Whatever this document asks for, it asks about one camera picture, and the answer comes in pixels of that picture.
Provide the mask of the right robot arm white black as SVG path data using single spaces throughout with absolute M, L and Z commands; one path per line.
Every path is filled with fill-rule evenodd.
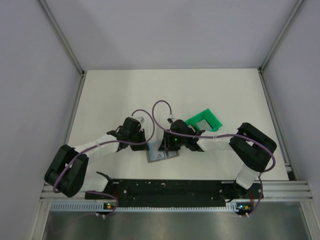
M 197 130 L 178 119 L 171 123 L 170 129 L 164 130 L 158 150 L 177 152 L 181 147 L 192 152 L 234 151 L 243 162 L 233 185 L 233 192 L 239 198 L 251 193 L 256 178 L 268 170 L 269 161 L 272 161 L 271 168 L 276 164 L 276 142 L 248 122 L 242 123 L 236 133 L 219 134 Z

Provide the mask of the grey card holder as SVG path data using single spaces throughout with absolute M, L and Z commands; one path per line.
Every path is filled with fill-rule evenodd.
M 163 160 L 168 160 L 171 158 L 176 158 L 179 156 L 178 151 L 165 151 L 165 150 L 159 151 L 161 141 L 149 142 L 147 145 L 149 147 L 149 150 L 146 153 L 148 163 L 155 163 Z

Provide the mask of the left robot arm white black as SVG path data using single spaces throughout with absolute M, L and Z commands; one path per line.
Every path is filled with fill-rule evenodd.
M 127 117 L 116 130 L 100 138 L 76 147 L 61 146 L 44 175 L 53 191 L 71 198 L 80 191 L 96 191 L 102 198 L 109 198 L 114 191 L 108 177 L 103 173 L 91 173 L 89 164 L 103 157 L 117 153 L 129 146 L 137 145 L 138 150 L 147 150 L 143 117 Z

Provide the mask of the green plastic bin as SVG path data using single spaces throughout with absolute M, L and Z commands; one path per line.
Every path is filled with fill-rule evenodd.
M 194 130 L 200 131 L 197 127 L 197 123 L 203 119 L 207 120 L 212 127 L 212 130 L 209 132 L 217 132 L 223 126 L 209 108 L 187 119 L 185 123 L 188 126 L 191 126 Z

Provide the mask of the white credit card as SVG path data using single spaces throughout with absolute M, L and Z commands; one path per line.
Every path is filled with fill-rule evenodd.
M 165 157 L 165 154 L 163 151 L 158 151 L 158 148 L 160 146 L 161 142 L 151 142 L 148 144 L 149 146 L 149 160 L 151 162 L 160 161 Z
M 179 152 L 178 151 L 166 151 L 165 152 L 165 156 L 169 159 L 169 158 L 175 158 L 179 156 Z

